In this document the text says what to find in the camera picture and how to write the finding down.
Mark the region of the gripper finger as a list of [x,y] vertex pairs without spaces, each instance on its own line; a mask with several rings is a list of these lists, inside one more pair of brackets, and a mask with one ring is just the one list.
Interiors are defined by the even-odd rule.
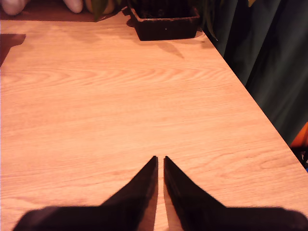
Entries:
[[158,157],[153,156],[119,191],[101,204],[102,231],[136,231],[158,182]]
[[195,184],[168,156],[164,158],[164,181],[183,230],[215,230],[215,215],[226,206]]

